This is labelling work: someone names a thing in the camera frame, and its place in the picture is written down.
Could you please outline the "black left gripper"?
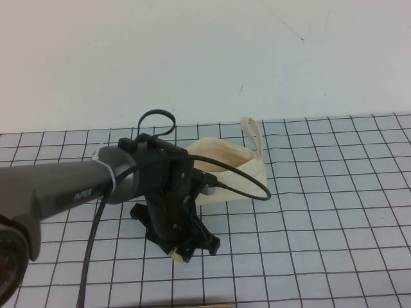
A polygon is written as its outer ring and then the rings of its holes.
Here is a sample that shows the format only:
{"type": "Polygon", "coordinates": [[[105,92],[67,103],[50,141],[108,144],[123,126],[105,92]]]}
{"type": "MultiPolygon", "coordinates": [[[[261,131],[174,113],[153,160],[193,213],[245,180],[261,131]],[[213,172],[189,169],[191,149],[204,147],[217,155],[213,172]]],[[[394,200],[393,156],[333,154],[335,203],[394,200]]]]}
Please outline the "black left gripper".
{"type": "Polygon", "coordinates": [[[188,263],[195,250],[207,250],[216,255],[220,239],[213,235],[197,215],[196,200],[202,187],[186,192],[166,189],[136,191],[145,204],[136,203],[131,218],[145,227],[145,237],[155,243],[169,257],[183,257],[188,263]]]}

